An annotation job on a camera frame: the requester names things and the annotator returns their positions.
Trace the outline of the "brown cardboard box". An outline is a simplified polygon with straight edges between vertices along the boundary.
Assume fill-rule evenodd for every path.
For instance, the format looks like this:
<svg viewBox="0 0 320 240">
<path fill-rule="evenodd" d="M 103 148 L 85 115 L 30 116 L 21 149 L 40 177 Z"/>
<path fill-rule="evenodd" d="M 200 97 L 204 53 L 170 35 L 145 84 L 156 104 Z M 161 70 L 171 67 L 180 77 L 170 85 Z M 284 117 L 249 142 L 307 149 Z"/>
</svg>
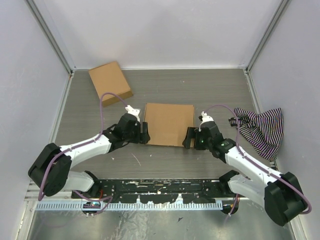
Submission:
<svg viewBox="0 0 320 240">
<path fill-rule="evenodd" d="M 195 124 L 191 104 L 147 103 L 144 121 L 148 123 L 149 145 L 182 147 L 188 127 Z"/>
<path fill-rule="evenodd" d="M 134 95 L 117 61 L 92 68 L 88 73 L 99 98 L 106 92 L 123 100 Z"/>
</svg>

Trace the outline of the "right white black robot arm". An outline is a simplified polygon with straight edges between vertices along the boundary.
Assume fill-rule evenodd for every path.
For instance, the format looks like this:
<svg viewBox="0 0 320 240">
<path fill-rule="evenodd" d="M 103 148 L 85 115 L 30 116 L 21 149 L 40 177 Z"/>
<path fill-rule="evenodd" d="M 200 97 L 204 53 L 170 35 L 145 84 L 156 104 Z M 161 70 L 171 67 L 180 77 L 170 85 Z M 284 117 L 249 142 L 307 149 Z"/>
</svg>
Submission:
<svg viewBox="0 0 320 240">
<path fill-rule="evenodd" d="M 256 159 L 230 138 L 224 138 L 211 120 L 200 127 L 188 127 L 182 145 L 186 149 L 211 152 L 234 169 L 219 178 L 225 197 L 242 195 L 264 208 L 269 218 L 284 226 L 308 209 L 297 177 L 278 172 Z"/>
</svg>

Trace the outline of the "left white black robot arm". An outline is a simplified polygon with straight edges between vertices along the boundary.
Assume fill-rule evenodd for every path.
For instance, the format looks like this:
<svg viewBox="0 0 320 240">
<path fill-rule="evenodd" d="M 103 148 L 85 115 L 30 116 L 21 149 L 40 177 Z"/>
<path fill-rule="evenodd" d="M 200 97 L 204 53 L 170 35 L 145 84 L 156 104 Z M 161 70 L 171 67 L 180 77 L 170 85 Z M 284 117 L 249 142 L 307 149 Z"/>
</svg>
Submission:
<svg viewBox="0 0 320 240">
<path fill-rule="evenodd" d="M 40 188 L 40 198 L 63 190 L 97 198 L 102 191 L 100 180 L 90 171 L 75 172 L 72 168 L 128 144 L 147 144 L 150 139 L 147 122 L 125 113 L 118 123 L 87 140 L 63 146 L 47 144 L 29 168 L 28 176 Z"/>
</svg>

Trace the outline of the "closed brown cardboard box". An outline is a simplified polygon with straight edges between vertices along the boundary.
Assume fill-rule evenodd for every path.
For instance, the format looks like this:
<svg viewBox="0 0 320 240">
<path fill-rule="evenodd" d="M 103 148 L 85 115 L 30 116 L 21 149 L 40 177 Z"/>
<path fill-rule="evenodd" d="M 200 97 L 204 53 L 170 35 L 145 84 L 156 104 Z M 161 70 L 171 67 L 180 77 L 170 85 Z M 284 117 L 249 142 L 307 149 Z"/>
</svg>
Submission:
<svg viewBox="0 0 320 240">
<path fill-rule="evenodd" d="M 123 100 L 134 95 L 117 61 L 92 68 L 88 73 L 99 98 L 106 92 Z"/>
</svg>

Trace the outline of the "purple white striped cloth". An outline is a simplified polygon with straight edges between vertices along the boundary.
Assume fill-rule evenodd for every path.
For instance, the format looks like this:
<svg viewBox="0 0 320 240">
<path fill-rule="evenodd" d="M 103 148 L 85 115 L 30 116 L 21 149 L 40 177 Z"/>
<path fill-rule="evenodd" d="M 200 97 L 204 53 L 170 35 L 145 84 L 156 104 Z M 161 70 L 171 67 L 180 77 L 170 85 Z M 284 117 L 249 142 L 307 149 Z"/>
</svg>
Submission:
<svg viewBox="0 0 320 240">
<path fill-rule="evenodd" d="M 239 127 L 239 133 L 262 158 L 269 162 L 276 160 L 284 137 L 282 109 L 255 113 L 237 107 L 234 113 L 236 117 L 231 117 L 229 124 Z"/>
</svg>

